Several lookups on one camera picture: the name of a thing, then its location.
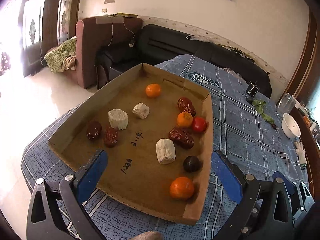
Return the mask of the large orange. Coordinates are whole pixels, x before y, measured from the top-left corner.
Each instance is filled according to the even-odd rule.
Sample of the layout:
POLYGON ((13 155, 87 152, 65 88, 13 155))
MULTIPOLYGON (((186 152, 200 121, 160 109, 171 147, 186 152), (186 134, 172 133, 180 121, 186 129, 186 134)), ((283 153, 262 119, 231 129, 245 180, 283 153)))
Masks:
POLYGON ((188 200, 194 194, 193 181, 187 177, 178 177, 170 185, 169 193, 174 199, 188 200))

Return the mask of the dark plum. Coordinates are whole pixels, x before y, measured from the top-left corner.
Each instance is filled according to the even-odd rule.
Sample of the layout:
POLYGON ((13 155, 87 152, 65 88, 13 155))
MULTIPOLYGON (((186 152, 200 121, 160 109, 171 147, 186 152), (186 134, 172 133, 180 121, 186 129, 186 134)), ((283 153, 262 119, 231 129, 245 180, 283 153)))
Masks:
POLYGON ((200 169, 201 162, 197 156, 188 156, 183 161, 183 169, 185 172, 196 172, 200 169))

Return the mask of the small red jujube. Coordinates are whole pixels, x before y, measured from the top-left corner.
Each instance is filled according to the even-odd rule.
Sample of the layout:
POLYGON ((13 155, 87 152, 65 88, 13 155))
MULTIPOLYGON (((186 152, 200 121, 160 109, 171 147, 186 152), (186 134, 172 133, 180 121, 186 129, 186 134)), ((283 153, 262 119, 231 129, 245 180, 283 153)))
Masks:
POLYGON ((104 144, 106 147, 114 147, 118 142, 118 131, 108 127, 104 135, 104 144))

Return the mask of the red tomato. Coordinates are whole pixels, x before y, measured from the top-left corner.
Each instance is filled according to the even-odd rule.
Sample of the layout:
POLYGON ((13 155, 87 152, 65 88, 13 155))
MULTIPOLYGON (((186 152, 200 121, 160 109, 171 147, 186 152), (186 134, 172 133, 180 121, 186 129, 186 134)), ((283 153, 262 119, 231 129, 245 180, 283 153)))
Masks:
POLYGON ((207 128, 207 122, 204 118, 196 116, 193 118, 191 129, 195 133, 203 133, 207 128))

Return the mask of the large red jujube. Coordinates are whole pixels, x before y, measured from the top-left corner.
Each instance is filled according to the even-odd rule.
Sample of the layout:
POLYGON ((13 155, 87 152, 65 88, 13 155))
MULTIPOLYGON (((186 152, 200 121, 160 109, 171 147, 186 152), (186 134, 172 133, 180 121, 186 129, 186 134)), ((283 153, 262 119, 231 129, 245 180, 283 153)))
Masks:
POLYGON ((194 146, 193 137, 187 131, 178 127, 170 130, 169 139, 186 150, 194 146))

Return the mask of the beige cylinder cake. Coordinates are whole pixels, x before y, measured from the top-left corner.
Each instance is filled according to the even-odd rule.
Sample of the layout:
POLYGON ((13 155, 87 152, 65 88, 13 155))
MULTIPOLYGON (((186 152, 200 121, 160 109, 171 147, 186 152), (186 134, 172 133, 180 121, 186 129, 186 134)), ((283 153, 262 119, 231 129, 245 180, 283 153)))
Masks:
POLYGON ((108 111, 108 120, 110 126, 117 130, 125 130, 129 123, 127 113, 121 109, 112 109, 108 111))
POLYGON ((149 115, 150 109, 147 105, 140 102, 137 105, 135 105, 135 107, 132 110, 132 113, 140 119, 145 119, 149 115))
POLYGON ((156 155, 160 164, 170 164, 176 159, 175 145, 170 139, 160 139, 156 143, 156 155))

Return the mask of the small orange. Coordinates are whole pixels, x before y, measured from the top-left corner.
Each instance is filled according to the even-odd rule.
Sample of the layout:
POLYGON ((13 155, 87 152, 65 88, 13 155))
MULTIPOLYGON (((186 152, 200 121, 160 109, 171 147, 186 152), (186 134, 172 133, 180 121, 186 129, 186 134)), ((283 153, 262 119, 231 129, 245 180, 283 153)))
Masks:
POLYGON ((177 116, 177 125, 181 128, 189 128, 193 123, 193 116, 188 112, 181 112, 177 116))

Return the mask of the white work glove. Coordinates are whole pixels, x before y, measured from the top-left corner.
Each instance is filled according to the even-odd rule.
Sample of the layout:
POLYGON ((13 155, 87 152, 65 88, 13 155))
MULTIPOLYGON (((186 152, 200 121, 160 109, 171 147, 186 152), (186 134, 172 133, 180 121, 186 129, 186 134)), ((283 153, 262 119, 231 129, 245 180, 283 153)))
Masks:
POLYGON ((303 143, 300 141, 294 141, 295 151, 298 156, 299 164, 301 167, 307 166, 307 161, 305 157, 305 149, 303 148, 303 143))

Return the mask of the wooden side cabinet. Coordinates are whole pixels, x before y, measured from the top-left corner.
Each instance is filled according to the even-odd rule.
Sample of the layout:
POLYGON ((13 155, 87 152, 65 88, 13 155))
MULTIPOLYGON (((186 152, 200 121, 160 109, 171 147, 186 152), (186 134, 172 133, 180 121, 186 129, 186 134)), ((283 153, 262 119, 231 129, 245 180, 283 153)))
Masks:
POLYGON ((300 140, 303 143, 307 161, 307 174, 310 192, 315 200, 319 200, 320 179, 319 179, 319 147, 316 139, 303 119, 302 113, 296 107, 290 112, 300 127, 300 140))

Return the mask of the white bowl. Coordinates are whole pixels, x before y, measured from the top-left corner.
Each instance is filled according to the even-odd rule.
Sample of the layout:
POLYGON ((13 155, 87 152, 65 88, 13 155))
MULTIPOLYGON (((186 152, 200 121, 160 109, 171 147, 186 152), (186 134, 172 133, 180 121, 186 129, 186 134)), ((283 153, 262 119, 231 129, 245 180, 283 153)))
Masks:
POLYGON ((300 127, 298 126, 297 122, 291 115, 287 113, 283 114, 281 128, 284 134, 290 139, 298 138, 301 136, 300 127))

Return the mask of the blue plaid tablecloth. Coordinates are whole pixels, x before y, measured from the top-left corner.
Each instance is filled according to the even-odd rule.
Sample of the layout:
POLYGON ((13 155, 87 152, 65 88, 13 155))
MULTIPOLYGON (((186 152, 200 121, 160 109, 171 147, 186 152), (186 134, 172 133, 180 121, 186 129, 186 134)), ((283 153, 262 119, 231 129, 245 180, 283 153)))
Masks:
MULTIPOLYGON (((305 167, 298 161, 293 141, 281 129, 275 104, 263 94, 264 112, 276 123, 272 128, 246 101, 247 84, 223 69, 191 55, 177 56, 159 68, 206 87, 213 102, 214 142, 243 173, 271 180, 279 171, 288 180, 307 183, 305 167)), ((158 231, 165 239, 211 239, 235 208, 216 175, 210 175, 200 220, 194 226, 174 224, 127 207, 100 190, 84 204, 85 210, 107 239, 130 239, 146 231, 158 231)))

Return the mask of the clear plastic container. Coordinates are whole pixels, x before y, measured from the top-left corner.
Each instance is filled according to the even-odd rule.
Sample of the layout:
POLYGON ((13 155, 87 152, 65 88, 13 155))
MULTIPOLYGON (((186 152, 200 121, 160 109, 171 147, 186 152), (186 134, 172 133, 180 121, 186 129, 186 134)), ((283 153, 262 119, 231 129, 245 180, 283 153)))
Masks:
POLYGON ((289 114, 292 109, 295 107, 296 99, 294 96, 286 93, 282 99, 280 100, 278 107, 277 107, 277 115, 282 117, 284 113, 289 114))

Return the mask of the green leafy vegetable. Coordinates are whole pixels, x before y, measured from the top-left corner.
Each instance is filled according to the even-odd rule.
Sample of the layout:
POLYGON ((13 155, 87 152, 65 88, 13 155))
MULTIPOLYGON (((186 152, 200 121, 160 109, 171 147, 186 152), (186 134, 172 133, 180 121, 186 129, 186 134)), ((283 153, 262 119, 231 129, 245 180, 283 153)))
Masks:
POLYGON ((266 105, 266 101, 263 101, 263 100, 254 99, 252 102, 252 106, 255 108, 257 113, 261 115, 264 121, 268 122, 269 124, 274 124, 274 119, 264 112, 265 105, 266 105))

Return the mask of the small black device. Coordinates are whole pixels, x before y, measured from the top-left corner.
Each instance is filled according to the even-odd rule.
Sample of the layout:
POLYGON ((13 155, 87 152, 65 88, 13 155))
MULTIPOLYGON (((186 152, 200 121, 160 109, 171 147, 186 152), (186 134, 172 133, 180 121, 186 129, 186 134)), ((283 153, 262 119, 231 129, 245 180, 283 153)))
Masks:
POLYGON ((258 88, 257 84, 250 81, 249 85, 246 89, 246 93, 248 95, 248 97, 246 98, 246 101, 249 103, 252 103, 258 90, 259 90, 259 88, 258 88))

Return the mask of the cardboard tray box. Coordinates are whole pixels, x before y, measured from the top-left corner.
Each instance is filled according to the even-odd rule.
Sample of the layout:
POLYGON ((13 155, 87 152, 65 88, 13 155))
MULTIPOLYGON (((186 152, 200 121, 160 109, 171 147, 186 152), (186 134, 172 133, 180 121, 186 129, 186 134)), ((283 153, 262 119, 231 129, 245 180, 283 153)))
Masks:
POLYGON ((204 87, 160 68, 139 64, 105 85, 79 106, 49 139, 50 149, 68 167, 77 171, 92 158, 97 150, 108 154, 108 165, 98 187, 113 199, 138 211, 174 223, 194 225, 201 217, 206 198, 210 159, 213 151, 213 110, 210 93, 204 87), (161 95, 148 98, 147 85, 157 83, 161 95), (194 146, 185 150, 175 147, 176 159, 163 165, 157 160, 156 143, 168 137, 177 125, 179 98, 189 98, 198 116, 207 122, 205 132, 193 135, 194 146), (138 103, 150 109, 145 119, 132 113, 138 103), (88 124, 98 121, 109 126, 108 111, 121 109, 129 123, 119 131, 118 142, 105 146, 102 138, 90 141, 86 137, 88 124), (196 172, 185 172, 183 161, 197 156, 201 167, 196 172), (171 183, 178 177, 193 181, 194 194, 188 200, 170 196, 171 183))

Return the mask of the green patterned cloth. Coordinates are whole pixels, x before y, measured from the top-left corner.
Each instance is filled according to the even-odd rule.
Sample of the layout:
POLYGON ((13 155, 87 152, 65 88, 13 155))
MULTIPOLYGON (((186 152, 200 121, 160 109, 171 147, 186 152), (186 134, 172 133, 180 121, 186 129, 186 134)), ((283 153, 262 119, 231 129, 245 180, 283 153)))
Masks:
POLYGON ((47 67, 52 73, 76 70, 76 36, 51 49, 44 56, 47 67))

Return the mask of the black sofa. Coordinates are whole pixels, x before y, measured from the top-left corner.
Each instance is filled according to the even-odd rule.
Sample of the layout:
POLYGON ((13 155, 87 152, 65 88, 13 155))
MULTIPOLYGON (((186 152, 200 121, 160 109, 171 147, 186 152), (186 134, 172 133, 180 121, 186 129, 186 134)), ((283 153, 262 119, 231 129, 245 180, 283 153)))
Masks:
POLYGON ((192 36, 154 24, 144 26, 134 43, 121 42, 102 47, 95 64, 103 67, 108 81, 140 64, 157 65, 180 55, 193 55, 220 68, 229 68, 247 83, 255 83, 260 93, 271 97, 269 73, 255 64, 243 51, 212 42, 193 40, 192 36))

